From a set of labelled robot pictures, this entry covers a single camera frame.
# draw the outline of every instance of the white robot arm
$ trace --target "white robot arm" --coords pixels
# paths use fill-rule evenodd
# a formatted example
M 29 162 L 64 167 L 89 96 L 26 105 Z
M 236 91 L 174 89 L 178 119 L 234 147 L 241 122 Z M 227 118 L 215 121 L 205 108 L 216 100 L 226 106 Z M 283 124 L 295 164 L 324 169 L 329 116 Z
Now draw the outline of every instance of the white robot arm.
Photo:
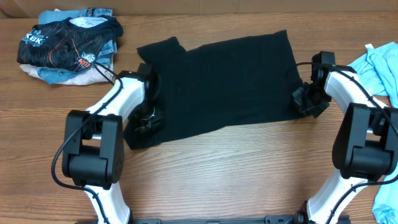
M 357 74 L 353 72 L 345 72 L 345 73 L 353 77 L 355 80 L 359 81 Z M 368 98 L 359 89 L 359 87 L 355 85 L 352 81 L 350 81 L 348 78 L 340 75 L 338 72 L 333 72 L 333 71 L 328 72 L 324 80 L 325 81 L 323 89 L 325 93 L 328 96 L 335 99 L 335 101 L 337 102 L 338 106 L 340 107 L 340 109 L 344 114 L 347 112 L 350 103 L 362 104 L 370 108 L 373 107 L 372 103 L 368 101 Z M 146 84 L 144 81 L 140 80 L 139 78 L 132 78 L 132 77 L 124 77 L 121 79 L 121 81 L 123 82 L 124 86 L 123 90 L 112 101 L 112 103 L 108 105 L 107 108 L 103 110 L 99 115 L 106 116 L 108 114 L 114 114 L 116 116 L 119 116 L 120 120 L 124 122 L 127 119 L 127 117 L 130 115 L 131 111 L 134 108 L 137 108 L 143 101 L 145 101 Z M 89 113 L 96 111 L 103 104 L 103 102 L 108 100 L 117 91 L 118 88 L 119 85 L 116 82 L 115 86 L 113 86 L 113 88 L 109 91 L 109 93 L 105 95 L 104 98 L 101 99 L 97 104 L 88 108 L 87 111 Z M 384 103 L 376 99 L 375 101 L 382 108 L 386 106 Z M 101 139 L 100 133 L 96 132 L 93 132 L 92 137 Z M 69 171 L 68 172 L 64 171 L 64 174 L 67 177 L 72 177 L 71 172 Z M 123 200 L 123 196 L 118 181 L 113 181 L 111 185 L 101 185 L 101 184 L 96 184 L 97 182 L 90 182 L 90 181 L 81 182 L 80 179 L 78 180 L 73 179 L 73 180 L 75 184 L 82 185 L 83 183 L 85 184 L 86 187 L 94 190 L 98 194 L 98 197 L 100 198 L 103 204 L 104 212 L 106 217 L 108 218 L 109 223 L 111 224 L 140 223 L 133 221 L 132 213 Z M 347 190 L 349 190 L 352 187 L 352 185 L 364 183 L 367 181 L 368 178 L 365 178 L 365 176 L 363 178 L 361 177 L 347 178 L 347 176 L 343 178 L 341 171 L 339 169 L 334 168 L 328 180 L 323 184 L 320 191 L 314 197 L 310 198 L 310 200 L 306 204 L 307 223 L 308 221 L 312 221 L 319 224 L 326 223 L 326 220 L 331 215 L 331 210 L 336 205 L 337 201 L 343 196 L 343 194 L 345 194 Z M 351 194 L 348 195 L 348 197 L 346 197 L 343 200 L 343 203 L 341 203 L 341 205 L 338 207 L 337 211 L 335 212 L 334 217 L 331 219 L 331 223 L 338 222 L 338 217 L 340 213 L 349 204 L 349 202 L 352 201 L 355 195 L 358 194 L 359 191 L 362 189 L 363 188 L 357 189 L 356 192 L 352 192 Z M 92 197 L 91 194 L 88 194 L 88 196 L 98 215 L 98 224 L 104 223 L 104 219 L 101 216 L 100 208 L 96 200 Z M 215 222 L 215 223 L 229 223 L 229 222 L 226 220 L 224 222 Z M 298 222 L 296 220 L 294 222 L 284 222 L 284 223 L 301 224 L 301 223 L 306 223 L 306 221 L 302 220 Z

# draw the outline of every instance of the denim jeans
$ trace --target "denim jeans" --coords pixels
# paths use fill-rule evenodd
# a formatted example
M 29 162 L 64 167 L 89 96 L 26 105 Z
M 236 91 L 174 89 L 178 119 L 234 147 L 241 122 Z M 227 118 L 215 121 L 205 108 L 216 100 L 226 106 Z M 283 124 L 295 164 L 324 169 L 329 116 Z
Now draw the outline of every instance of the denim jeans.
M 44 11 L 39 16 L 39 24 L 46 24 L 54 21 L 62 21 L 69 17 L 72 18 L 85 17 L 86 20 L 89 20 L 90 17 L 112 16 L 112 13 L 113 13 L 112 9 L 93 9 L 93 8 L 72 10 L 72 11 Z M 105 43 L 105 45 L 101 49 L 101 52 L 98 54 L 98 57 L 96 59 L 96 62 L 101 63 L 108 67 L 111 63 L 112 55 L 116 52 L 117 52 L 116 42 L 115 40 L 110 40 L 109 42 Z M 47 68 L 47 67 L 37 68 L 38 76 L 42 78 L 44 81 L 46 81 L 48 84 L 67 81 L 71 78 L 75 78 L 81 72 L 72 72 L 64 68 Z

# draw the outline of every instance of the brown wall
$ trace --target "brown wall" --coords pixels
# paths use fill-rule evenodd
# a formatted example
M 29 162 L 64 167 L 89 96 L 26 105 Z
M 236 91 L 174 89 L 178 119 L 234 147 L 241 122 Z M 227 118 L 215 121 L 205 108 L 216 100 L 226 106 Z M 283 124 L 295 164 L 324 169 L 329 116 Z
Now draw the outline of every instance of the brown wall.
M 0 0 L 11 17 L 37 17 L 44 10 L 107 7 L 114 14 L 218 14 L 245 12 L 398 11 L 398 0 Z

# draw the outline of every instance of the blue cloth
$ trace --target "blue cloth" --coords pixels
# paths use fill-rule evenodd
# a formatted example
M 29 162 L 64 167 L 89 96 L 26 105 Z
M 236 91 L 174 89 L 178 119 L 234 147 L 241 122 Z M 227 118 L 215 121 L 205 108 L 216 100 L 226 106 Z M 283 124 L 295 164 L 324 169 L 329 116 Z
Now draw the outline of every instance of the blue cloth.
M 398 175 L 398 169 L 386 176 L 391 180 Z M 382 185 L 374 199 L 372 212 L 380 224 L 398 224 L 398 182 Z
M 39 15 L 39 24 L 46 24 L 54 21 L 62 21 L 69 17 L 85 17 L 85 19 L 90 19 L 90 17 L 98 16 L 112 16 L 112 9 L 81 9 L 81 10 L 71 10 L 71 11 L 44 11 Z M 110 40 L 105 43 L 103 48 L 98 54 L 96 62 L 103 64 L 104 66 L 109 66 L 111 64 L 111 57 L 117 52 L 116 41 Z M 48 84 L 54 84 L 58 82 L 64 82 L 71 78 L 75 78 L 81 72 L 72 72 L 64 68 L 37 68 L 37 74 L 40 78 L 46 81 Z
M 398 45 L 394 42 L 374 49 L 355 60 L 351 66 L 359 80 L 373 95 L 389 96 L 391 105 L 398 108 Z

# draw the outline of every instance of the white cloth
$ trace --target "white cloth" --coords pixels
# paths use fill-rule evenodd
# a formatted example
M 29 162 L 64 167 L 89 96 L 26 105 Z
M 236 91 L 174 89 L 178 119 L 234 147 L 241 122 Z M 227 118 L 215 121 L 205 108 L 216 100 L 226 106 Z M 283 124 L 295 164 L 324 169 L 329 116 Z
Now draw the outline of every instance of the white cloth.
M 33 65 L 20 65 L 19 66 L 24 72 L 28 73 L 28 75 L 34 77 L 34 78 L 39 78 L 39 75 L 37 74 L 37 67 Z M 105 70 L 103 67 L 100 67 L 97 65 L 97 68 L 110 80 L 112 80 L 112 74 Z M 113 71 L 113 57 L 111 58 L 111 65 L 109 66 L 109 69 Z M 62 85 L 89 85 L 97 82 L 107 82 L 107 80 L 97 71 L 95 68 L 88 69 L 87 71 L 77 75 L 75 78 L 71 78 L 65 82 L 59 82 L 57 84 L 62 84 Z

